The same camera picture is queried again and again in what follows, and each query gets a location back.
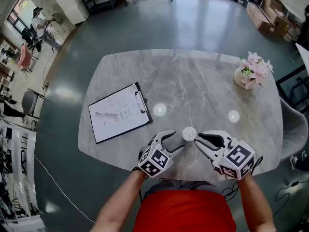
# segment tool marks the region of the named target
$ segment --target red shirt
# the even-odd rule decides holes
[[[160,191],[146,198],[134,232],[235,232],[224,197],[195,190]]]

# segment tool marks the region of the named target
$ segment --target black and white marker cube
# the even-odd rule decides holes
[[[164,172],[170,166],[170,157],[164,154],[159,148],[147,149],[138,164],[138,167],[142,169],[148,176],[156,177]]]
[[[243,140],[219,161],[222,174],[241,180],[254,166],[255,151]]]

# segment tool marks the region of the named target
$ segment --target white cable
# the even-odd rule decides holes
[[[46,172],[48,173],[49,176],[51,176],[51,178],[53,179],[54,183],[57,185],[57,187],[59,188],[59,190],[62,192],[62,194],[70,201],[70,203],[79,210],[80,213],[82,213],[89,221],[95,223],[93,220],[91,220],[89,217],[87,217],[79,208],[77,208],[77,206],[75,204],[73,204],[73,202],[67,197],[67,195],[61,190],[60,186],[57,184],[57,182],[54,180],[54,178],[52,177],[52,175],[47,171],[47,169],[44,167],[44,165],[41,163],[41,161],[39,159],[37,159],[37,157],[34,155],[35,159],[39,161],[39,163],[42,165],[42,167],[46,170]]]

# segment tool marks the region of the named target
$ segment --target clipboard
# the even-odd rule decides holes
[[[96,143],[152,123],[140,85],[133,83],[89,105]]]

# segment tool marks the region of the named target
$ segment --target paper sheet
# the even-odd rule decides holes
[[[149,121],[135,84],[89,106],[96,142],[146,124]]]

